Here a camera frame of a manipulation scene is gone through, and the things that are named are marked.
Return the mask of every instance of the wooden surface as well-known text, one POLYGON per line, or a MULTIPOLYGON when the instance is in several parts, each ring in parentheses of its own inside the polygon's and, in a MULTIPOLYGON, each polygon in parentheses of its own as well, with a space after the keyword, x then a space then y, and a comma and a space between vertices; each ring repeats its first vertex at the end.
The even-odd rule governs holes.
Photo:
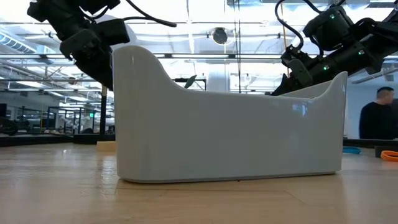
POLYGON ((336 175, 139 185, 112 153, 0 148, 0 223, 398 223, 398 162, 344 155, 336 175))

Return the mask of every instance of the man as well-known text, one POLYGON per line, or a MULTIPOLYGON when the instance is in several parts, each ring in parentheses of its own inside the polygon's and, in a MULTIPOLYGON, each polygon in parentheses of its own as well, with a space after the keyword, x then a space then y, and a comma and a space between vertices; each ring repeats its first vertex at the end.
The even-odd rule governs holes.
POLYGON ((359 120, 361 139, 392 140, 396 137, 397 118, 390 106, 394 89, 382 87, 377 91, 377 100, 364 106, 359 120))

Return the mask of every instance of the blue object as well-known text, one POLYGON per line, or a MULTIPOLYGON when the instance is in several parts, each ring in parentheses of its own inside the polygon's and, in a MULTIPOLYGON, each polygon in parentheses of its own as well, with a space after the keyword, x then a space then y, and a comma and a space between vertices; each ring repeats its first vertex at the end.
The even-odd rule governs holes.
POLYGON ((343 147, 343 153, 360 154, 362 150, 357 147, 343 147))

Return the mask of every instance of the wooden block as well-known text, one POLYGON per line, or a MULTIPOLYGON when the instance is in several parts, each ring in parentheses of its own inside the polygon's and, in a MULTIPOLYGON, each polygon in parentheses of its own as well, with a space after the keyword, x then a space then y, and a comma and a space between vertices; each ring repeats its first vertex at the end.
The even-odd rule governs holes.
POLYGON ((97 152, 116 152, 116 141, 97 142, 97 152))

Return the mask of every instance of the black shirt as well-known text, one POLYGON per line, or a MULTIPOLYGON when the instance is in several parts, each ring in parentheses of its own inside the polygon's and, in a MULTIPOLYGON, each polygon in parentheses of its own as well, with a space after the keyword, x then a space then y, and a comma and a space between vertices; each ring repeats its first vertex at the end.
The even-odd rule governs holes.
POLYGON ((394 139, 397 134, 397 122, 391 106, 369 103, 361 111, 359 137, 361 139, 394 139))

